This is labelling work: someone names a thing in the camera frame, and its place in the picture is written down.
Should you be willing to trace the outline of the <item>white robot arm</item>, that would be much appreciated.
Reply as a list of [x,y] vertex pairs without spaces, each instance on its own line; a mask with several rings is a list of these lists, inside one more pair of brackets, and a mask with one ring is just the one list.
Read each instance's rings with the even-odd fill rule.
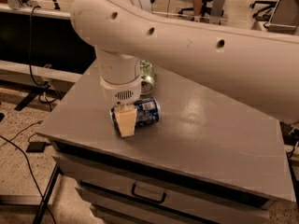
[[103,93],[112,105],[141,94],[146,60],[256,108],[299,123],[299,38],[163,18],[150,0],[75,0],[79,37],[96,52]]

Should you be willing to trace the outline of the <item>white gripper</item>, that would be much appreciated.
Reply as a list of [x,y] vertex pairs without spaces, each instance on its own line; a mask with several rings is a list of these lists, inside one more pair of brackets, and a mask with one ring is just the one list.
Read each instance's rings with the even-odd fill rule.
[[141,95],[141,78],[123,84],[113,84],[100,78],[100,84],[105,98],[116,106],[115,118],[122,137],[135,134],[136,110],[131,104],[138,100]]

